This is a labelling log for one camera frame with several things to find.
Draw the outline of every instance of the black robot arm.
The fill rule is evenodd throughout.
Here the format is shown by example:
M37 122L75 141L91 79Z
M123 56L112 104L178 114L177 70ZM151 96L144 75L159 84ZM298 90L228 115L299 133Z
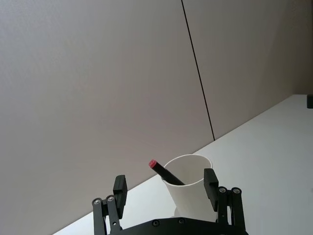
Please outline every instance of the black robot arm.
M115 179L113 195L105 200L92 201L94 235L107 235L106 216L110 218L111 235L248 235L245 227L241 189L227 190L219 187L213 169L204 169L204 188L217 212L216 222L190 218L154 219L127 229L122 229L119 220L123 217L127 197L125 175ZM231 209L231 224L228 224L227 207Z

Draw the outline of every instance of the black marker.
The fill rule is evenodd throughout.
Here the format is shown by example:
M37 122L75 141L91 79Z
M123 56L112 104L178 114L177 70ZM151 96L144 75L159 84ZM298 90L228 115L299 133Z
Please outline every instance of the black marker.
M149 162L149 167L154 170L157 174L159 174L163 180L167 181L173 185L185 185L182 181L180 181L175 175L173 175L169 170L162 167L156 160L151 160Z

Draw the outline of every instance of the white paper cup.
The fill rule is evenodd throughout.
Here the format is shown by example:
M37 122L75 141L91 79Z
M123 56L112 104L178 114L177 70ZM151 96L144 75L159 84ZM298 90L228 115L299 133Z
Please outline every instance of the white paper cup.
M165 180L180 216L215 222L217 213L213 211L208 199L203 174L205 168L212 168L212 163L206 157L188 154L169 161L165 166L185 185L173 185Z

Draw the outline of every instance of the wall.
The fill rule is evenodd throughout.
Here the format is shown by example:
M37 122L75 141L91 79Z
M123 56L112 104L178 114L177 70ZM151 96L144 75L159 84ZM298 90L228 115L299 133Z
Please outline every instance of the wall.
M184 0L215 137L313 93L310 0Z
M0 234L56 232L213 141L180 1L0 3Z

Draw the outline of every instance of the white table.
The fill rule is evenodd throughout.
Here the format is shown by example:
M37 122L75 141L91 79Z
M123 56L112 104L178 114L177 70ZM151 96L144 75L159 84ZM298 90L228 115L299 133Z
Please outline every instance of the white table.
M212 160L221 186L243 190L250 235L313 234L313 109L305 95L291 96L196 153ZM171 217L174 210L155 176L129 191L121 226ZM93 235L92 213L55 233L68 234Z

